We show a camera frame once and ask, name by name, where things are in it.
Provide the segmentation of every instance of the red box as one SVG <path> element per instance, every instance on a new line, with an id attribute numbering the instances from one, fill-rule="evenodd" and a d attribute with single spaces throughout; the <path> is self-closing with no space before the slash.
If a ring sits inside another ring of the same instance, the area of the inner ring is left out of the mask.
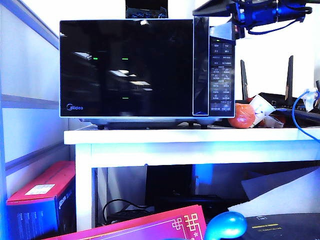
<path id="1" fill-rule="evenodd" d="M 58 161 L 14 193 L 6 202 L 10 240 L 39 240 L 75 232 L 75 176 L 74 161 Z"/>

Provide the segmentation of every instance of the microwave window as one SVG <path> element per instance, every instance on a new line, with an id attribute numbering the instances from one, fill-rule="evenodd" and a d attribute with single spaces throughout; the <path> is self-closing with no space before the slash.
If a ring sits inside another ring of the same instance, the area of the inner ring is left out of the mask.
<path id="1" fill-rule="evenodd" d="M 193 60 L 191 19 L 61 21 L 61 116 L 192 116 Z"/>

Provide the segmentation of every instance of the black microwave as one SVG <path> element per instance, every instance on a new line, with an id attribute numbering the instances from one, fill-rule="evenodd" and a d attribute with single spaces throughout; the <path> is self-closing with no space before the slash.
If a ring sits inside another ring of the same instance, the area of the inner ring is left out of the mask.
<path id="1" fill-rule="evenodd" d="M 60 22 L 60 116 L 100 128 L 235 115 L 235 46 L 208 17 Z"/>

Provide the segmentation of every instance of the desk lamp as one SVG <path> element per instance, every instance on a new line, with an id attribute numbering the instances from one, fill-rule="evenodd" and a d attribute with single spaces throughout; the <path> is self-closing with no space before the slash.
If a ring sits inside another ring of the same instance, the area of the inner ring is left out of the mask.
<path id="1" fill-rule="evenodd" d="M 245 217 L 235 211 L 223 212 L 215 216 L 207 225 L 204 240 L 235 239 L 247 230 Z M 183 238 L 167 238 L 165 240 L 183 240 Z"/>

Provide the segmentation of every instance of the microwave control panel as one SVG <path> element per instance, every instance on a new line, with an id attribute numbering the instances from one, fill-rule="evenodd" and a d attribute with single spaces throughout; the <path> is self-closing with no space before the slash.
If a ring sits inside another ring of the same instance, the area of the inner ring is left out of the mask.
<path id="1" fill-rule="evenodd" d="M 209 115 L 234 117 L 235 46 L 210 36 Z"/>

